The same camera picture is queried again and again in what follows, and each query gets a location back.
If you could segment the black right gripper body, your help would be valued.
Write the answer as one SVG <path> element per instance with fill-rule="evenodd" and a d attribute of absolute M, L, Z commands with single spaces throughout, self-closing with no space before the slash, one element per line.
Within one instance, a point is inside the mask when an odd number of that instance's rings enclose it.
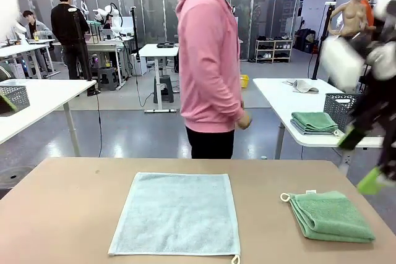
<path fill-rule="evenodd" d="M 395 165 L 395 95 L 381 92 L 372 94 L 377 108 L 374 119 L 385 131 L 378 165 Z"/>

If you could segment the person's right hand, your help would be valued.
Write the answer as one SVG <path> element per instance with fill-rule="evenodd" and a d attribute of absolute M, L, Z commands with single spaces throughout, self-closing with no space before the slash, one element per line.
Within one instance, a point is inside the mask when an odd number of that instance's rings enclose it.
<path fill-rule="evenodd" d="M 245 110 L 243 110 L 243 116 L 237 121 L 236 125 L 243 130 L 246 130 L 252 122 L 252 117 L 249 115 L 249 113 Z"/>

